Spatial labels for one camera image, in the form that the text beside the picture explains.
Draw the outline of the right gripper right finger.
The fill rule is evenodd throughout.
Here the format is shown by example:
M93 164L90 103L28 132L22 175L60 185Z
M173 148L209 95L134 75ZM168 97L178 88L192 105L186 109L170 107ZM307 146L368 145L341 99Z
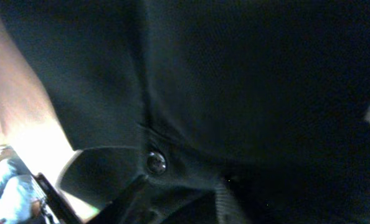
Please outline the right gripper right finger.
M233 192L225 183L215 187L216 213L219 224L249 224L250 221L242 211Z

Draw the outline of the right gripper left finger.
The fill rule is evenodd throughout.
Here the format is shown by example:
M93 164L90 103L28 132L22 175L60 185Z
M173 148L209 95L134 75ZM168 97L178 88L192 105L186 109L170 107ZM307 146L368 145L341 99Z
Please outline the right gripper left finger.
M147 176L139 175L116 199L111 201L87 224L119 224L126 222L128 215L136 208L137 201L145 191L147 180Z

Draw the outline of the black t-shirt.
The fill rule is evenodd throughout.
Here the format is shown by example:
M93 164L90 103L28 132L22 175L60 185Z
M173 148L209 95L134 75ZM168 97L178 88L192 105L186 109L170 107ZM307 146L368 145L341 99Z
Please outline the black t-shirt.
M0 122L124 223L370 223L370 1L0 1Z

